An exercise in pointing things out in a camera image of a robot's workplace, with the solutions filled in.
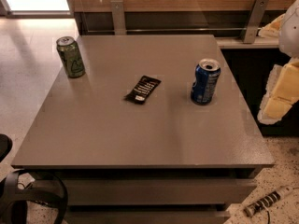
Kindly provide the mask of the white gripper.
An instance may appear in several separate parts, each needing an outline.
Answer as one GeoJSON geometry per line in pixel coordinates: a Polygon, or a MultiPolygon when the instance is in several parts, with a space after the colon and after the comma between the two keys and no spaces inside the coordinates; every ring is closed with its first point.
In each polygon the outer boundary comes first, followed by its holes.
{"type": "MultiPolygon", "coordinates": [[[[288,8],[285,15],[281,14],[265,25],[258,36],[278,38],[279,50],[291,58],[298,58],[299,0],[288,8]]],[[[281,121],[299,101],[299,60],[290,59],[283,66],[275,64],[265,89],[257,118],[262,124],[272,125],[281,121]]]]}

